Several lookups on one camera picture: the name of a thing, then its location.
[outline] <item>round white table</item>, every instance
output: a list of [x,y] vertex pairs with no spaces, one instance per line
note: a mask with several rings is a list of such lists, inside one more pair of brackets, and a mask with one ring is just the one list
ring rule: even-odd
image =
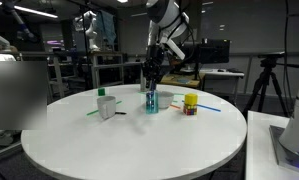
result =
[[246,137],[246,121],[227,101],[194,89],[158,85],[175,93],[173,105],[182,107],[184,95],[196,93],[198,115],[169,107],[145,114],[145,95],[139,85],[106,88],[118,101],[115,115],[102,120],[97,90],[61,99],[47,107],[47,129],[22,132],[29,160],[58,179],[193,179],[227,163]]

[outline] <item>table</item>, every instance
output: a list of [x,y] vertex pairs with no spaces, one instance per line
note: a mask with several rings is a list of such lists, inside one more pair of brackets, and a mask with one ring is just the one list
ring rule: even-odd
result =
[[[160,84],[165,84],[165,85],[173,85],[173,86],[182,86],[182,87],[190,87],[190,88],[194,88],[194,89],[200,89],[199,85],[200,85],[200,81],[201,79],[204,77],[204,74],[200,75],[199,80],[193,80],[195,77],[195,75],[177,75],[177,74],[168,74],[163,76],[163,78],[161,79]],[[179,78],[187,78],[189,79],[189,83],[184,84],[184,83],[180,83],[177,80]]]
[[227,101],[195,89],[158,85],[175,94],[182,106],[185,93],[197,93],[197,116],[169,107],[146,115],[140,85],[106,88],[118,112],[103,121],[97,109],[97,90],[82,92],[50,104],[48,128],[22,132],[29,160],[58,179],[192,179],[227,163],[243,145],[247,125]]
[[277,165],[270,125],[285,128],[288,118],[248,112],[246,180],[299,180],[299,173]]
[[[213,76],[225,76],[225,77],[232,77],[235,79],[235,86],[233,90],[233,103],[235,106],[237,106],[237,95],[238,95],[238,86],[239,86],[239,79],[243,78],[245,76],[244,73],[232,73],[232,72],[227,72],[225,69],[222,69],[225,72],[218,72],[219,69],[211,69],[211,71],[204,71],[200,70],[200,74],[204,74],[205,76],[207,75],[213,75]],[[203,88],[204,90],[206,84],[206,77],[203,79]]]

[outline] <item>camera tripod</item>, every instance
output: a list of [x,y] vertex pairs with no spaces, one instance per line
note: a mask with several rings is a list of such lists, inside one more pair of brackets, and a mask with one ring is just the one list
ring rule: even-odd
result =
[[243,115],[245,117],[247,116],[248,111],[252,108],[260,89],[261,89],[261,96],[260,96],[260,102],[259,102],[259,106],[258,106],[258,112],[262,111],[263,103],[264,103],[264,100],[265,100],[265,97],[266,97],[266,91],[267,91],[267,86],[269,85],[270,77],[272,78],[272,83],[275,87],[276,94],[279,97],[279,101],[280,101],[283,113],[286,117],[288,116],[286,106],[285,106],[285,104],[283,102],[283,99],[281,97],[281,89],[280,89],[279,83],[277,81],[276,74],[274,72],[272,72],[272,69],[274,67],[276,67],[276,65],[277,65],[277,60],[278,60],[278,57],[269,56],[266,59],[261,61],[261,67],[264,67],[264,70],[260,74],[260,77],[256,80],[255,86],[253,88],[252,95],[251,95],[245,109],[243,110]]

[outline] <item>gray floor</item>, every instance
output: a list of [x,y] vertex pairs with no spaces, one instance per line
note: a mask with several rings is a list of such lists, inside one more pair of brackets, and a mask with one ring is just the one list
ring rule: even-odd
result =
[[[243,110],[247,104],[249,96],[238,97],[237,107]],[[255,102],[253,110],[257,109],[258,101]],[[266,98],[263,112],[283,115],[280,103],[277,98]],[[245,151],[241,150],[229,163],[213,173],[209,173],[195,180],[240,180],[243,178]],[[54,178],[40,172],[25,157],[22,151],[6,154],[0,158],[0,171],[8,180],[52,180]]]

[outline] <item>ceiling light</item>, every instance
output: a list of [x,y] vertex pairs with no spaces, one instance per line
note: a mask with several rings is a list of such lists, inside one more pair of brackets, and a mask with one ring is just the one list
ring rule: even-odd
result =
[[128,0],[117,0],[117,1],[119,1],[120,3],[126,3],[126,2],[128,2]]
[[53,14],[48,14],[48,13],[36,11],[36,10],[33,10],[33,9],[20,7],[20,6],[15,6],[15,9],[18,9],[20,11],[25,11],[25,12],[33,13],[33,14],[38,14],[38,15],[41,15],[41,16],[47,16],[47,17],[51,17],[51,18],[58,18],[58,16],[53,15]]
[[209,4],[213,4],[213,2],[202,3],[203,6],[205,6],[205,5],[209,5]]
[[144,16],[144,15],[147,15],[147,13],[133,14],[131,15],[131,17]]

